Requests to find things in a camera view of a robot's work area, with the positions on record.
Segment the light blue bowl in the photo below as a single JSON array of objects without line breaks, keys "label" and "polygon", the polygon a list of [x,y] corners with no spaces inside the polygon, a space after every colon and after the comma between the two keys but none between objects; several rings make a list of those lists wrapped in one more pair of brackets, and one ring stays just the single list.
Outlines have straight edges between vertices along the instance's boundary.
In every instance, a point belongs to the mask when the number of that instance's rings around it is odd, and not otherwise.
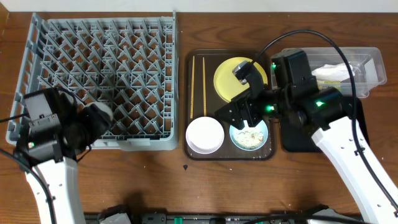
[{"label": "light blue bowl", "polygon": [[255,151],[265,145],[269,129],[264,121],[255,127],[249,127],[247,120],[244,120],[243,124],[243,129],[237,129],[232,125],[229,127],[229,136],[235,146],[244,151]]}]

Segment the rice food scraps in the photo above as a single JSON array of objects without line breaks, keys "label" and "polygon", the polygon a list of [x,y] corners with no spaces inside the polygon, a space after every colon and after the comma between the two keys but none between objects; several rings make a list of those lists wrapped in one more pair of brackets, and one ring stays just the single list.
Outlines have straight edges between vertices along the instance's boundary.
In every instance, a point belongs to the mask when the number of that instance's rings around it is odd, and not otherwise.
[{"label": "rice food scraps", "polygon": [[245,150],[257,149],[263,140],[264,135],[261,131],[243,131],[234,135],[235,143]]}]

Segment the wooden chopstick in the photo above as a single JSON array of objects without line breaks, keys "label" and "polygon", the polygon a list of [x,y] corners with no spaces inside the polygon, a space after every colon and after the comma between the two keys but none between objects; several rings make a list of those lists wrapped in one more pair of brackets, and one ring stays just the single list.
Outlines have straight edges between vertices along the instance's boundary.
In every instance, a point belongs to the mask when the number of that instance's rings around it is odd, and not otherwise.
[{"label": "wooden chopstick", "polygon": [[206,70],[205,70],[205,58],[202,58],[202,77],[203,77],[203,115],[207,116],[206,111]]},{"label": "wooden chopstick", "polygon": [[190,119],[193,119],[194,86],[195,86],[195,56],[192,57],[191,97],[190,97]]}]

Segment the white pink bowl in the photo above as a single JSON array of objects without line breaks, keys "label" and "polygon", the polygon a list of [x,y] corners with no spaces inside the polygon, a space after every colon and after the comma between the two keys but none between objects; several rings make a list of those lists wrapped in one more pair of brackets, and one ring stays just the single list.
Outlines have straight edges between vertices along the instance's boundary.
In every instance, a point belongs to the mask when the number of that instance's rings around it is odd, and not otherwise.
[{"label": "white pink bowl", "polygon": [[224,129],[219,121],[204,116],[194,119],[187,127],[185,139],[190,149],[199,154],[217,151],[224,141]]}]

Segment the green orange snack wrapper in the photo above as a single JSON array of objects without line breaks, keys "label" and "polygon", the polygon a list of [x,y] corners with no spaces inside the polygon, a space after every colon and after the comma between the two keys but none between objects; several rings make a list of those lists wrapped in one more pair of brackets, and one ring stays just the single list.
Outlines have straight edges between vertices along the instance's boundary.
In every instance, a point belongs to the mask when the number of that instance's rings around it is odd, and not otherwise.
[{"label": "green orange snack wrapper", "polygon": [[337,90],[341,91],[341,82],[320,80],[317,81],[317,85],[320,90],[327,88],[336,88]]}]

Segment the white napkin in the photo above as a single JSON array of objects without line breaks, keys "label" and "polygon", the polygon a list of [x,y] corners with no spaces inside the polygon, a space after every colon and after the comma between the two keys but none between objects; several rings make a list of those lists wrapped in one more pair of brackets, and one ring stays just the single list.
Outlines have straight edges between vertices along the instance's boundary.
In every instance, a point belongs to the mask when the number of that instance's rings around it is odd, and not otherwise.
[{"label": "white napkin", "polygon": [[342,82],[350,78],[349,71],[344,63],[337,65],[325,64],[320,68],[314,69],[312,75],[315,76],[317,80],[335,82]]}]

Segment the white cup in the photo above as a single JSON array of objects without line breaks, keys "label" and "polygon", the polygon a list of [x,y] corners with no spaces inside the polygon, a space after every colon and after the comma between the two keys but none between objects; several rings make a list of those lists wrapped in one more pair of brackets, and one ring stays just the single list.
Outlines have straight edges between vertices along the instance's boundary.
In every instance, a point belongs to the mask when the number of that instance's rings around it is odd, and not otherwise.
[{"label": "white cup", "polygon": [[92,110],[95,114],[102,116],[105,121],[112,123],[113,122],[113,111],[112,109],[101,102],[91,102],[83,107],[83,109]]}]

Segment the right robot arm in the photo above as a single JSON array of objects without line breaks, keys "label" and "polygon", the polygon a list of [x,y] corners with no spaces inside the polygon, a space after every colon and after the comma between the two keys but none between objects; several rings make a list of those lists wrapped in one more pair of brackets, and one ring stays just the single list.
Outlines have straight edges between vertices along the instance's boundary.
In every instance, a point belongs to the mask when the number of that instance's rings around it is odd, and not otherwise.
[{"label": "right robot arm", "polygon": [[249,89],[215,111],[222,121],[243,129],[263,118],[287,118],[331,161],[369,223],[397,223],[397,187],[369,147],[357,123],[357,98],[345,100],[336,88],[320,90],[307,54],[290,49],[271,58],[277,89],[266,90],[251,62],[233,69]]}]

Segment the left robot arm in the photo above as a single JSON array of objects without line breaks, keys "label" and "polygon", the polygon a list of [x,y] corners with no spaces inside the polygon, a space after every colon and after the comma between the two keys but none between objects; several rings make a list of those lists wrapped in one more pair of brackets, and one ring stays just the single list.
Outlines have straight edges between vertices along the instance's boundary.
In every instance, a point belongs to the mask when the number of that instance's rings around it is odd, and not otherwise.
[{"label": "left robot arm", "polygon": [[20,131],[14,156],[25,171],[40,222],[85,223],[77,164],[110,129],[111,108],[91,102],[78,109],[73,94],[60,87],[29,93],[24,104],[30,120]]}]

